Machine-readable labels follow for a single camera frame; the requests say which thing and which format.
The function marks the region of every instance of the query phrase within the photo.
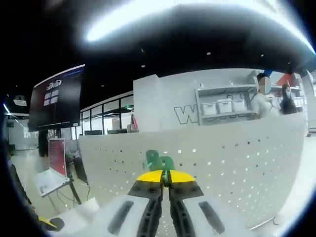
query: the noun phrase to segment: stand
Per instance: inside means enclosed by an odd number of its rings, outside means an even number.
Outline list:
[[[60,128],[59,128],[59,129],[56,129],[56,135],[57,135],[58,138],[61,138],[61,130],[60,130]],[[79,198],[79,195],[78,195],[78,193],[77,193],[77,191],[76,191],[76,189],[75,189],[75,187],[74,187],[74,180],[73,180],[72,176],[70,177],[69,186],[70,186],[70,189],[71,189],[71,191],[72,191],[72,193],[73,193],[73,195],[74,195],[74,197],[75,197],[77,203],[78,203],[79,205],[81,205],[82,202],[81,202],[81,200],[80,200],[80,198]]]

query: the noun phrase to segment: display screen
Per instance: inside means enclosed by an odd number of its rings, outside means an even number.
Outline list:
[[[64,139],[49,140],[49,167],[67,177]]]
[[[80,91],[84,65],[36,85],[30,103],[29,131],[80,125]]]

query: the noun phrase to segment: person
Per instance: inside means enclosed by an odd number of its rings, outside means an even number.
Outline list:
[[[268,117],[279,117],[279,105],[277,99],[272,94],[270,78],[264,73],[257,76],[259,83],[259,91],[251,99],[251,107],[253,111],[253,119],[262,119]]]
[[[32,202],[28,198],[28,196],[27,196],[27,194],[26,194],[26,192],[21,184],[20,178],[17,174],[15,165],[11,161],[10,145],[9,145],[8,140],[6,140],[6,139],[4,140],[4,148],[5,148],[5,156],[7,159],[9,173],[11,174],[11,178],[12,178],[12,183],[13,183],[18,195],[20,196],[23,205],[25,207],[29,208],[31,210],[31,212],[34,212],[35,209],[32,206]]]
[[[281,112],[284,115],[297,113],[297,108],[295,106],[294,100],[292,98],[291,90],[288,84],[282,86],[283,100],[281,101]]]
[[[49,169],[48,160],[48,130],[39,131],[39,157],[41,157],[39,164],[39,171],[44,172]]]

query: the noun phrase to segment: laptop screen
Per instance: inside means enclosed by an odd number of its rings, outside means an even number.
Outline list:
[[[49,140],[49,167],[67,178],[65,139]]]

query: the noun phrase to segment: white shirt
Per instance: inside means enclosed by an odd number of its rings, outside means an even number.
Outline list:
[[[272,94],[257,93],[251,100],[252,111],[259,118],[279,117],[280,108],[277,99]]]

